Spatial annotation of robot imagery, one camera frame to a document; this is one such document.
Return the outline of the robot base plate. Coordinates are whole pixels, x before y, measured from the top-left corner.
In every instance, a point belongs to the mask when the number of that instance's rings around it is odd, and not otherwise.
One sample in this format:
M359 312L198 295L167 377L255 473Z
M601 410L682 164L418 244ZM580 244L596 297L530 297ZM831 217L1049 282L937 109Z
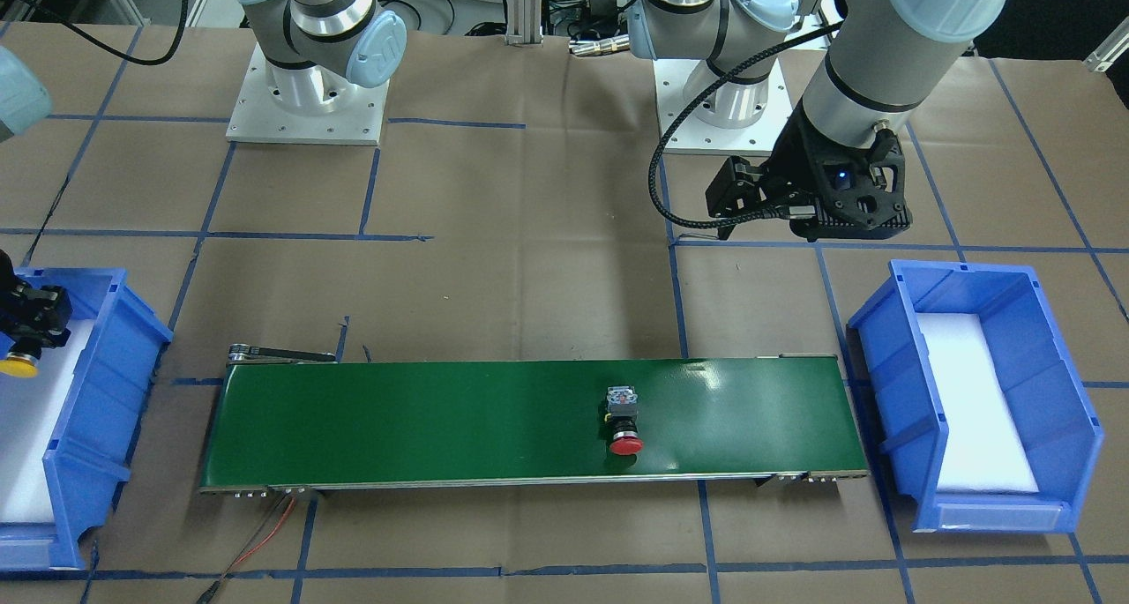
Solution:
M654 91L660 132L694 95L714 82L701 59L657 59ZM774 62L765 80L753 86L725 85L703 102L669 139L669 154L718 154L765 157L790 117L793 105L781 65Z
M226 138L259 145L378 146L390 84L364 88L321 65L282 69L255 46Z

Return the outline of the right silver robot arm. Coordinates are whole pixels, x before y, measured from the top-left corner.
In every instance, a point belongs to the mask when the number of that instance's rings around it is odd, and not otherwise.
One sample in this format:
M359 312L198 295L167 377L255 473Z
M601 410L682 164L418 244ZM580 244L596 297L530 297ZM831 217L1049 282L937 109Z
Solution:
M378 0L237 0L277 78L280 106L336 110L342 95L387 84L406 54L406 23ZM32 367L71 336L70 294L33 287L3 255L5 367Z

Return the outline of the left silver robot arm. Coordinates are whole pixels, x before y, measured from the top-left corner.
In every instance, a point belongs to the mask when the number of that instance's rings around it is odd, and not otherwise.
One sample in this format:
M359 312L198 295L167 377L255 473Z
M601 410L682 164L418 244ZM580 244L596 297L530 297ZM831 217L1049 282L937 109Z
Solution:
M886 240L911 226L900 130L1007 0L843 0L842 21L790 38L800 0L632 0L632 53L694 59L683 110L662 131L647 170L654 209L669 224L716 230L782 219L809 242ZM708 219L662 201L658 167L686 119L727 130L758 110L723 110L723 95L765 89L774 58L830 36L821 65L762 165L737 155L706 190Z

